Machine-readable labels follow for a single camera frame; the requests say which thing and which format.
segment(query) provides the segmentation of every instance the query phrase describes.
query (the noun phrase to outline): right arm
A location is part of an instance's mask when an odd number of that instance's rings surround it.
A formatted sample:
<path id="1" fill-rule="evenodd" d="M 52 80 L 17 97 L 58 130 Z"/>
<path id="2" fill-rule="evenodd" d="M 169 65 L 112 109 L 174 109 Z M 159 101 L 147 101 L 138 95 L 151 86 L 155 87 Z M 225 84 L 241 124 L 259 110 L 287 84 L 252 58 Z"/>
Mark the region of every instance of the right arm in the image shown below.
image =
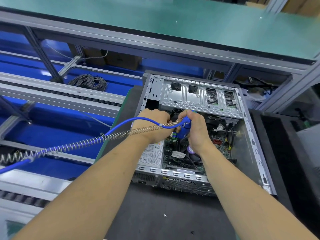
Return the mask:
<path id="1" fill-rule="evenodd" d="M 205 119 L 185 110 L 191 119 L 189 142 L 201 156 L 209 182 L 241 240 L 317 240 L 282 204 L 253 182 L 215 147 Z"/>

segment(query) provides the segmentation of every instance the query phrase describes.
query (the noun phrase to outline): forearm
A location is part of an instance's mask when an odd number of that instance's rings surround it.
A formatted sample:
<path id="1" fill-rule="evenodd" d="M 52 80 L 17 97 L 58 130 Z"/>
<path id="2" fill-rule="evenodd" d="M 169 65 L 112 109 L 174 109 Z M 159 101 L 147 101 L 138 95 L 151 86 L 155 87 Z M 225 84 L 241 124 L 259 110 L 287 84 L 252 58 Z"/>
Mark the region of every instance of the forearm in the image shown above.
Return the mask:
<path id="1" fill-rule="evenodd" d="M 241 240 L 317 238 L 284 206 L 209 145 L 201 158 L 208 179 Z"/>
<path id="2" fill-rule="evenodd" d="M 102 240 L 148 144 L 145 137 L 128 137 L 70 184 L 14 240 Z"/>

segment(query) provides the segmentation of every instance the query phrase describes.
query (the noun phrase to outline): left arm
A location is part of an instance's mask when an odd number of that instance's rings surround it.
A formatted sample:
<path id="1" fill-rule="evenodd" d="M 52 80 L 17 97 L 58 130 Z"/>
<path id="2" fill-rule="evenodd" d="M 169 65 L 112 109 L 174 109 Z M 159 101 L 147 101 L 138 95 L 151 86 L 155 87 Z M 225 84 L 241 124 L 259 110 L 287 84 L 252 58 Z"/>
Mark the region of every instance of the left arm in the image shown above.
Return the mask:
<path id="1" fill-rule="evenodd" d="M 139 115 L 168 123 L 168 113 L 145 109 Z M 154 125 L 135 121 L 132 128 Z M 126 195 L 138 161 L 150 143 L 168 137 L 160 129 L 127 137 L 92 165 L 35 216 L 13 240 L 102 240 Z"/>

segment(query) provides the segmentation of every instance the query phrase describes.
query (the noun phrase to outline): computer chassis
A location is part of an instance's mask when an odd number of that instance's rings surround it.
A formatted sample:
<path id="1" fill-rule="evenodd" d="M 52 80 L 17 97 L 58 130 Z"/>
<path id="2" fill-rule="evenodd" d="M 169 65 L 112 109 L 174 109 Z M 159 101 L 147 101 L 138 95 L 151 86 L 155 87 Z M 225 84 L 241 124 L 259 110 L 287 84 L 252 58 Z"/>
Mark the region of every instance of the computer chassis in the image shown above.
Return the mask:
<path id="1" fill-rule="evenodd" d="M 229 151 L 225 146 L 225 151 L 221 148 L 220 151 L 223 154 L 228 153 L 230 158 L 226 158 L 236 162 L 235 166 L 238 169 L 268 193 L 275 194 L 257 134 L 238 85 L 153 71 L 146 71 L 144 78 L 146 83 L 136 116 L 143 109 L 167 112 L 174 109 L 190 109 L 205 115 L 209 122 L 216 123 L 214 120 L 218 120 L 226 125 L 233 125 L 232 149 Z M 168 138 L 148 146 L 138 162 L 132 182 L 167 190 L 215 196 L 205 170 L 199 170 L 199 166 L 195 166 L 194 170 L 184 166 L 170 166 L 170 162 L 168 164 L 166 160 L 170 155 L 167 151 L 172 152 L 166 150 L 166 143 L 172 142 L 171 139 L 175 140 Z"/>

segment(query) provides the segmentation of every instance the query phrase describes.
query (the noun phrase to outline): blue electric screwdriver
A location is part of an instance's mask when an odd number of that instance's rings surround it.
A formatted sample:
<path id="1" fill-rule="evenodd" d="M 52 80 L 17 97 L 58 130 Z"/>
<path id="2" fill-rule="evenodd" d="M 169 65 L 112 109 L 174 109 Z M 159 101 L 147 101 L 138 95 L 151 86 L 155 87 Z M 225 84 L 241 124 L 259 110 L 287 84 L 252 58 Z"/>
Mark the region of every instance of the blue electric screwdriver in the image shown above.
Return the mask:
<path id="1" fill-rule="evenodd" d="M 191 120 L 188 118 L 188 116 L 184 117 L 181 122 L 184 126 L 180 126 L 181 130 L 179 131 L 179 133 L 177 133 L 178 139 L 185 138 L 189 134 L 191 129 Z"/>

